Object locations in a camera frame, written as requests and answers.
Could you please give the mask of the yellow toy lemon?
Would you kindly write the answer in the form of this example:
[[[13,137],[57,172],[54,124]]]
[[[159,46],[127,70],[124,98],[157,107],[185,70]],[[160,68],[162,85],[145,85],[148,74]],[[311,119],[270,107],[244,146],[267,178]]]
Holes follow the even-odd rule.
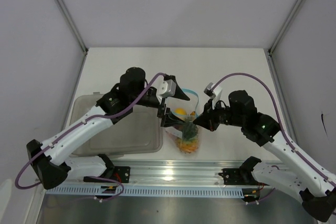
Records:
[[[174,115],[180,119],[184,119],[187,116],[187,112],[183,108],[176,108]]]

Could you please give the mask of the clear zip top bag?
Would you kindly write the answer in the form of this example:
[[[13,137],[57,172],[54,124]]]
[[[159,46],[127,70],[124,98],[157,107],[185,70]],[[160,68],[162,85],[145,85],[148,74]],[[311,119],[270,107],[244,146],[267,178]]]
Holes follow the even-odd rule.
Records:
[[[165,132],[180,152],[192,154],[197,152],[200,143],[201,128],[193,123],[200,114],[199,96],[190,89],[182,91],[189,97],[188,101],[176,98],[167,100],[167,106],[172,113],[169,118],[173,120],[173,123],[165,128]]]

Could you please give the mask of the orange toy pineapple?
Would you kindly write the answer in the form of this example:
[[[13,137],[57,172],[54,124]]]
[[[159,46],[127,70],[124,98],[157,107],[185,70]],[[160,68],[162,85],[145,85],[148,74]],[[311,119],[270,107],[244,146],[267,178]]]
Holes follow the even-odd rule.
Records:
[[[198,127],[192,121],[186,121],[178,129],[182,137],[177,139],[177,147],[183,153],[195,153],[199,148]]]

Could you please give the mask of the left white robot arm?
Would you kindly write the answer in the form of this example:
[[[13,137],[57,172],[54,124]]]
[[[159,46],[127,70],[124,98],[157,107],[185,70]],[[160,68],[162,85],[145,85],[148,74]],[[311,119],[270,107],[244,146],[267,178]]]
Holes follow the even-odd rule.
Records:
[[[26,145],[29,161],[24,168],[31,166],[45,189],[53,189],[67,179],[120,183],[120,175],[107,155],[71,157],[71,154],[98,133],[130,115],[136,105],[157,109],[162,127],[180,122],[181,119],[166,106],[167,98],[190,100],[174,75],[159,72],[147,81],[143,69],[131,67],[72,125],[42,142],[31,140]]]

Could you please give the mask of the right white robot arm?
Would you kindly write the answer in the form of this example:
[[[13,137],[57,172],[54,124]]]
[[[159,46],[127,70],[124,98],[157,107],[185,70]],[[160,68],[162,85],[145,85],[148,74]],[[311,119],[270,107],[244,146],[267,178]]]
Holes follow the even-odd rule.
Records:
[[[300,148],[272,117],[260,113],[245,90],[229,94],[229,106],[221,106],[221,93],[206,89],[210,99],[194,124],[209,131],[219,125],[236,126],[243,135],[281,160],[284,172],[250,157],[240,170],[240,179],[251,184],[255,180],[270,185],[301,203],[314,219],[327,222],[335,213],[335,174],[328,171]]]

